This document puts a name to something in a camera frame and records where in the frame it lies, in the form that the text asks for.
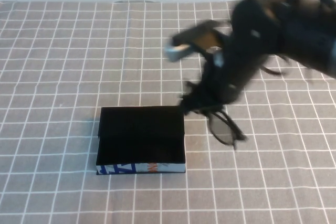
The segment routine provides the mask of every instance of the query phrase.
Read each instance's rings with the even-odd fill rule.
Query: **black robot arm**
[[[186,29],[172,37],[165,54],[170,61],[194,52],[205,58],[200,82],[186,83],[188,92],[182,95],[180,106],[185,114],[206,116],[214,136],[235,147],[236,141],[246,137],[224,108],[237,101],[260,69],[281,74],[264,67],[271,55],[336,78],[336,3],[240,0],[231,13],[230,24],[229,35],[216,29],[221,22],[215,20]]]

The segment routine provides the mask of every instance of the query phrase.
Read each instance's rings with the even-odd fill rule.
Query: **white grid line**
[[[112,22],[112,14],[113,14],[113,4],[111,6],[111,15],[110,15],[110,24],[109,24],[109,27],[111,26],[111,22]],[[105,52],[104,52],[104,60],[103,60],[103,67],[102,67],[103,69],[104,69],[104,66],[105,66],[106,54],[107,54],[107,49],[105,49]],[[103,78],[103,71],[101,72],[101,75],[100,75],[100,82],[102,81],[102,78]],[[99,85],[99,90],[98,90],[98,97],[97,97],[95,115],[97,115],[97,110],[98,110],[99,94],[100,94],[100,85]],[[93,129],[94,129],[94,124],[93,124],[93,128],[92,128],[92,133],[91,133],[92,138],[93,138]],[[90,155],[88,154],[87,160],[86,160],[86,168],[85,168],[85,170],[87,170],[87,167],[88,167],[88,164],[89,164],[89,157],[90,157]],[[82,190],[84,190],[85,176],[86,176],[86,172],[84,173]],[[110,190],[111,190],[111,176],[109,178],[109,185],[108,185],[108,187],[109,188],[108,188],[108,195],[107,195],[107,198],[106,198],[106,213],[105,213],[104,223],[107,223],[107,214],[108,214],[108,210],[109,210]]]
[[[9,105],[8,105],[8,107],[7,107],[7,109],[6,109],[6,113],[5,113],[5,115],[4,115],[3,122],[5,122],[5,119],[6,119],[7,115],[8,115],[9,107],[10,107],[10,105],[11,105],[12,102],[13,102],[15,89],[16,89],[16,87],[17,87],[18,84],[19,84],[19,81],[16,82],[16,85],[15,85],[15,87],[14,87],[14,89],[13,89],[12,97],[11,97],[10,102],[9,102]],[[2,123],[1,126],[0,126],[0,132],[2,132],[3,126],[4,126],[4,123]],[[17,154],[17,152],[18,152],[18,150],[19,150],[19,145],[20,145],[20,143],[21,143],[21,138],[20,138],[20,140],[19,140],[19,142],[18,142],[18,144],[17,144],[16,150],[15,150],[15,154]],[[7,185],[8,185],[8,182],[9,182],[9,177],[10,177],[10,174],[11,174],[11,172],[12,172],[12,170],[13,170],[13,167],[14,167],[14,161],[15,161],[15,158],[13,158],[12,163],[11,163],[11,165],[10,165],[10,169],[9,169],[9,173],[8,173],[8,176],[7,176],[7,180],[6,180],[6,183],[5,183],[5,186],[4,186],[4,190],[7,188]],[[3,198],[4,198],[4,196],[1,195],[1,198],[0,198],[0,206],[1,206],[1,204],[2,204],[2,200],[3,200]]]
[[[211,10],[211,16],[212,16],[212,19],[213,19],[213,13],[212,13],[212,5],[210,3],[210,10]],[[202,66],[201,66],[201,59],[199,61],[199,69],[201,70],[202,69]],[[211,152],[210,152],[210,140],[209,140],[209,130],[207,128],[207,121],[204,122],[205,123],[205,128],[206,128],[206,138],[207,138],[207,146],[208,146],[208,154],[209,154],[209,165],[210,165],[210,174],[211,174],[211,185],[212,185],[212,188],[213,188],[213,198],[214,198],[214,207],[215,209],[217,209],[217,202],[216,202],[216,194],[215,194],[215,184],[214,184],[214,174],[213,174],[213,170],[212,170],[212,162],[211,162]],[[215,220],[216,220],[216,223],[218,224],[218,214],[217,214],[217,211],[215,211]]]
[[[80,8],[80,4],[78,5],[77,17],[78,17],[78,15],[79,15],[79,8]],[[74,105],[74,107],[76,106],[76,103],[77,103],[78,90],[79,90],[79,87],[77,86],[77,94],[76,94],[76,100],[75,100],[75,105]],[[75,111],[75,108],[73,108],[73,110],[72,110],[71,119],[74,118],[74,117],[73,117],[74,111]],[[59,169],[59,172],[60,172],[60,173],[62,172],[62,169],[63,169],[64,158],[65,158],[65,152],[66,152],[67,145],[68,145],[68,140],[69,140],[69,135],[70,135],[71,125],[72,125],[72,123],[70,122],[69,129],[68,129],[68,132],[67,132],[67,138],[66,138],[66,143],[65,143],[65,147],[64,147],[64,152],[63,152],[63,155],[62,155],[61,166],[60,166],[60,169]],[[59,188],[60,179],[61,179],[61,175],[59,174],[59,176],[58,176],[58,180],[57,180],[57,185],[56,185],[56,190],[58,190],[58,188]],[[54,198],[53,198],[53,200],[52,200],[51,213],[54,212],[55,202],[56,202],[56,197],[57,197],[57,194],[54,195]],[[50,218],[49,218],[49,224],[51,224],[52,216],[53,216],[53,215],[51,214],[51,215],[50,215]]]
[[[47,58],[44,60],[43,68],[45,67],[46,63],[47,63]],[[42,78],[42,72],[41,72],[41,74],[40,74],[40,76],[39,76],[38,82],[41,80],[41,78]],[[34,95],[33,95],[33,98],[32,98],[32,100],[31,100],[30,107],[29,107],[29,111],[28,111],[27,116],[26,116],[26,121],[25,121],[25,126],[24,126],[24,128],[25,128],[26,125],[27,125],[28,117],[29,117],[29,114],[30,114],[31,109],[32,109],[32,106],[33,106],[34,98],[36,97],[36,91],[37,91],[37,86],[35,86]],[[44,137],[46,136],[47,131],[48,131],[48,125],[49,125],[49,121],[50,121],[50,118],[51,118],[51,114],[52,114],[52,109],[50,110],[50,113],[49,113],[49,120],[48,120],[48,123],[47,123],[47,127],[46,127],[46,129],[45,129],[45,132],[44,132]],[[26,214],[26,211],[27,211],[27,207],[28,207],[29,199],[30,199],[31,192],[32,192],[31,190],[32,190],[32,188],[33,188],[34,179],[35,179],[36,172],[37,172],[37,167],[38,167],[38,164],[39,164],[39,161],[40,161],[40,157],[41,157],[41,153],[42,153],[42,149],[43,149],[43,144],[44,144],[44,140],[42,141],[42,145],[41,145],[41,147],[40,147],[40,151],[39,151],[39,154],[40,154],[40,155],[39,155],[38,158],[37,158],[37,162],[36,162],[36,166],[35,166],[35,169],[34,169],[33,178],[32,178],[32,181],[31,181],[31,183],[30,183],[29,193],[28,193],[28,197],[27,197],[27,201],[26,201],[26,206],[25,206],[25,210],[24,210],[24,213],[23,213],[23,217],[22,217],[22,219],[21,219],[21,224],[23,224],[23,222],[24,222],[25,214]]]
[[[288,89],[287,82],[285,81],[285,79],[284,79],[283,76],[281,76],[281,77],[282,77],[282,79],[283,79],[283,81],[284,81],[284,83],[285,83],[285,85],[286,85],[286,89]],[[289,101],[291,101],[289,92],[287,92],[287,96],[288,96]],[[308,159],[309,166],[310,166],[310,168],[312,168],[312,165],[311,165],[311,162],[310,162],[310,158],[309,158],[309,155],[308,155],[308,152],[307,152],[307,148],[306,148],[306,145],[305,145],[304,140],[303,140],[303,138],[302,138],[301,129],[300,129],[298,120],[297,120],[297,118],[296,118],[295,110],[294,110],[292,104],[291,104],[290,106],[291,106],[291,110],[292,110],[293,115],[294,115],[294,119],[295,119],[295,122],[296,122],[296,126],[297,126],[298,131],[299,131],[299,135],[300,135],[300,138],[301,138],[301,141],[302,141],[302,144],[303,144],[303,148],[304,148],[304,150],[305,150],[305,153],[306,153],[306,156],[307,156],[307,159]],[[318,194],[319,194],[319,198],[320,198],[320,200],[321,200],[321,204],[322,204],[322,207],[323,207],[324,215],[325,215],[326,220],[327,220],[327,222],[328,222],[328,224],[329,224],[328,215],[327,215],[327,212],[325,211],[324,202],[323,202],[323,199],[322,199],[322,196],[321,196],[321,192],[320,192],[320,189],[318,188],[318,183],[317,183],[315,174],[314,174],[313,172],[312,172],[312,176],[313,176],[313,179],[314,179],[314,183],[315,183],[316,186],[317,186],[317,191],[318,191]]]
[[[267,102],[269,103],[269,108],[270,108],[270,113],[271,113],[271,116],[272,116],[272,120],[273,120],[273,125],[274,125],[274,128],[275,128],[275,131],[276,131],[276,135],[277,135],[277,139],[278,139],[278,143],[279,143],[279,146],[280,146],[280,151],[282,153],[282,159],[283,159],[283,162],[285,164],[285,167],[286,167],[286,172],[287,172],[287,176],[288,176],[288,179],[289,179],[289,183],[290,183],[290,188],[292,190],[292,193],[293,193],[293,197],[294,197],[294,201],[295,201],[295,205],[296,205],[296,208],[297,208],[297,212],[298,212],[298,216],[299,216],[299,219],[300,219],[300,223],[303,224],[302,222],[302,217],[301,217],[301,213],[299,211],[299,205],[298,205],[298,200],[296,198],[296,194],[295,194],[295,191],[294,191],[294,187],[293,187],[293,184],[292,184],[292,180],[291,180],[291,177],[290,177],[290,173],[289,173],[289,167],[287,165],[287,161],[286,161],[286,158],[285,158],[285,150],[283,149],[282,147],[282,143],[281,143],[281,140],[280,140],[280,137],[279,137],[279,133],[278,133],[278,127],[277,127],[277,124],[276,124],[276,121],[275,121],[275,117],[273,115],[273,111],[271,109],[271,104],[269,102],[269,97],[268,97],[268,93],[266,93],[266,98],[267,98]]]
[[[180,14],[179,14],[179,5],[177,4],[177,24],[178,24],[178,32],[180,32]],[[182,80],[182,61],[180,61],[180,77],[181,77],[181,91],[183,92],[183,80]],[[185,137],[184,137],[184,148],[186,150],[186,143],[185,143]],[[188,224],[190,224],[190,206],[189,206],[189,184],[188,184],[188,164],[187,161],[185,162],[185,187],[186,187],[186,196],[187,196],[187,219],[188,219]]]

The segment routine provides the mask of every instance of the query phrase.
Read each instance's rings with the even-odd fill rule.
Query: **grid tablecloth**
[[[203,59],[168,38],[233,3],[4,3],[0,223],[336,223],[336,82],[272,57],[228,113],[237,152],[185,119],[186,174],[97,176],[100,107],[175,105]],[[229,27],[219,28],[229,32]]]

